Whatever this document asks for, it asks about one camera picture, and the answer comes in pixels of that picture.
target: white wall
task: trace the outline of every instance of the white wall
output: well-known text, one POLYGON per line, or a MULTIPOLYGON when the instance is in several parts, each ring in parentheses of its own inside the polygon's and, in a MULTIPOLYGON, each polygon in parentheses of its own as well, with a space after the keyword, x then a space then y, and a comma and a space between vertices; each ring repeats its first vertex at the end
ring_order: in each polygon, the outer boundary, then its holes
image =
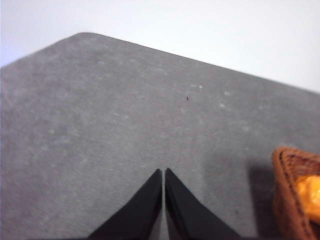
POLYGON ((320 93, 319 0, 2 0, 1 65, 79 32, 320 93))

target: wicker basket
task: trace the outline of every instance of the wicker basket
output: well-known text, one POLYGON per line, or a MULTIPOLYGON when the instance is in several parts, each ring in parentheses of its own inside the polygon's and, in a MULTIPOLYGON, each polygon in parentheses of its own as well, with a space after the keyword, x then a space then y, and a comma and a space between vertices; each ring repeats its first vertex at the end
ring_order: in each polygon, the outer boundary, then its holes
POLYGON ((275 171, 273 210, 283 236, 320 240, 320 226, 310 223, 294 184, 299 176, 320 175, 320 155, 279 147, 272 154, 272 162, 275 171))

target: gray surface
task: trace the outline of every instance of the gray surface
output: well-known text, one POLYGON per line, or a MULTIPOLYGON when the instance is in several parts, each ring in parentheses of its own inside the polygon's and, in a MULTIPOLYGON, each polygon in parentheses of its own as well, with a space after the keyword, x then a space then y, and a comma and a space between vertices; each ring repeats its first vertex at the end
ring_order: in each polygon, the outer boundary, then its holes
POLYGON ((85 237, 166 167, 241 235, 275 236, 273 149, 319 152, 320 95, 102 35, 1 78, 6 240, 85 237))

